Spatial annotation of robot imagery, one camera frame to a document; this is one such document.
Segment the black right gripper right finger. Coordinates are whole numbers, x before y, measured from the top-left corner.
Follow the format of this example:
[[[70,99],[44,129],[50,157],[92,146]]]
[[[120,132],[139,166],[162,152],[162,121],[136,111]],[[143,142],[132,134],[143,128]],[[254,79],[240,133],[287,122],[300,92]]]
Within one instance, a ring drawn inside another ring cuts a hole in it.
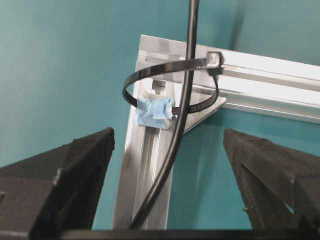
[[[320,158],[231,128],[224,149],[256,234],[320,238]]]

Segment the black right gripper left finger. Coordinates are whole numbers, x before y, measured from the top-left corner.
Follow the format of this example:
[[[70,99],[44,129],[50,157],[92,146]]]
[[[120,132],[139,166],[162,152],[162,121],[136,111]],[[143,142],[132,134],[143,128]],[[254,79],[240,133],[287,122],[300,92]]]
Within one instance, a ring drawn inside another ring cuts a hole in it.
[[[108,127],[0,169],[0,237],[51,238],[91,230],[115,149]]]

